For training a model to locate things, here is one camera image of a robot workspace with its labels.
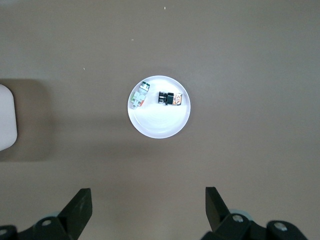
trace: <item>small object on plate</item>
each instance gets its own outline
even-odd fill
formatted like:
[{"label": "small object on plate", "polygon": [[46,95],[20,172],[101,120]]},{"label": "small object on plate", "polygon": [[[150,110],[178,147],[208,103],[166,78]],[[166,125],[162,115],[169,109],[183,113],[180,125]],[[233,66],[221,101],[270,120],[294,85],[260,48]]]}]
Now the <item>small object on plate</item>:
[{"label": "small object on plate", "polygon": [[143,81],[138,91],[136,91],[132,97],[131,102],[133,103],[132,105],[133,109],[140,107],[144,103],[146,99],[146,94],[148,93],[149,88],[150,88],[150,84]]},{"label": "small object on plate", "polygon": [[158,98],[158,103],[159,104],[163,104],[165,103],[165,105],[181,105],[182,102],[182,93],[172,93],[172,92],[168,92],[165,93],[163,91],[159,92],[159,98]]}]

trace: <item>gray table surface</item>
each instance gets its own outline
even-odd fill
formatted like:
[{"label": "gray table surface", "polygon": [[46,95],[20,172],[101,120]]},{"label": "gray table surface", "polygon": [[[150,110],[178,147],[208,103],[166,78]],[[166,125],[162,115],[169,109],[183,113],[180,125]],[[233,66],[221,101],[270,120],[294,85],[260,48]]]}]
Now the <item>gray table surface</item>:
[{"label": "gray table surface", "polygon": [[[215,186],[258,224],[320,239],[319,33],[317,0],[0,0],[18,123],[0,152],[0,225],[24,230],[90,187],[80,240],[198,240]],[[167,139],[128,118],[153,75],[191,100]]]}]

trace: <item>black bracket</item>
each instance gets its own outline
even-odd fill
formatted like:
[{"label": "black bracket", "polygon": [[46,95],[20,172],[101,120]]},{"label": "black bracket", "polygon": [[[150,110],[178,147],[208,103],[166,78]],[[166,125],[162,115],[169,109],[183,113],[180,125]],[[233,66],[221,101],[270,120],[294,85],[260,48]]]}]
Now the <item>black bracket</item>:
[{"label": "black bracket", "polygon": [[77,240],[91,215],[91,190],[83,188],[58,216],[45,217],[22,232],[14,225],[0,226],[0,240]]},{"label": "black bracket", "polygon": [[215,187],[205,188],[205,212],[212,231],[201,240],[307,240],[286,221],[270,221],[266,228],[247,217],[230,213]]}]

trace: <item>round plate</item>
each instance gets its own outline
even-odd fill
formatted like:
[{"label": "round plate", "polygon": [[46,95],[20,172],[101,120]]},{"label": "round plate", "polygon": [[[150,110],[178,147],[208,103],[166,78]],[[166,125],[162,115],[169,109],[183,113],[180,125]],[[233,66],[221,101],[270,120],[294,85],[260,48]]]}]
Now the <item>round plate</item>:
[{"label": "round plate", "polygon": [[[142,106],[132,109],[132,96],[142,82],[150,84]],[[158,103],[159,92],[181,93],[181,105]],[[130,93],[128,114],[133,126],[143,135],[154,139],[164,139],[178,133],[187,123],[191,105],[185,88],[168,76],[150,76],[139,82]]]}]

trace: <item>screw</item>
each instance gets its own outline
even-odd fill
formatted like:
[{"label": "screw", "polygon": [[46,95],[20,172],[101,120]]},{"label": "screw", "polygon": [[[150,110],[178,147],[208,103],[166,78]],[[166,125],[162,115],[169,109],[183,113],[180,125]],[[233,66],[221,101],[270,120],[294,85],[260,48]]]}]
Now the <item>screw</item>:
[{"label": "screw", "polygon": [[48,219],[48,220],[43,221],[41,225],[48,226],[49,224],[51,224],[51,220]]},{"label": "screw", "polygon": [[7,232],[8,232],[7,229],[1,229],[1,230],[0,230],[0,236],[1,236],[1,235],[5,235]]},{"label": "screw", "polygon": [[280,231],[287,231],[288,230],[288,228],[286,227],[286,225],[284,225],[283,223],[281,223],[281,222],[276,222],[275,224],[274,224],[274,226],[277,228],[277,229],[279,229]]},{"label": "screw", "polygon": [[232,218],[233,218],[233,220],[235,220],[238,223],[242,223],[244,221],[244,219],[240,215],[233,215]]}]

